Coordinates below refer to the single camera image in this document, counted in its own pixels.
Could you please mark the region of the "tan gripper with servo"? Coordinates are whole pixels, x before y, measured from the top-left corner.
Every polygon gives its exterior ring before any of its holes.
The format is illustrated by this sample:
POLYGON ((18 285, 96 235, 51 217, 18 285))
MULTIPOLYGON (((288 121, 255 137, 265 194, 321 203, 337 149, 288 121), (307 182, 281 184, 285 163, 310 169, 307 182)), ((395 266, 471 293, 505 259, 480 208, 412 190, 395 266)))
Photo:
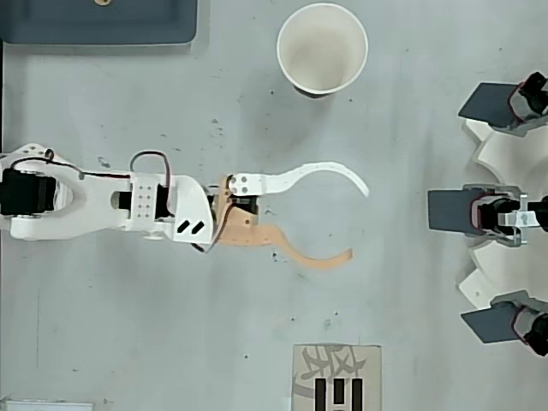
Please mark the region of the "tan gripper with servo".
POLYGON ((275 245, 293 261, 308 268, 327 270, 349 262, 352 248, 328 259, 313 259, 294 248, 276 226, 259 223, 259 196, 290 190, 299 180, 313 173, 331 172, 349 179, 367 198, 369 187, 351 169, 335 162, 303 164, 279 175, 237 173, 221 176, 213 195, 215 229, 210 247, 263 247, 275 245))

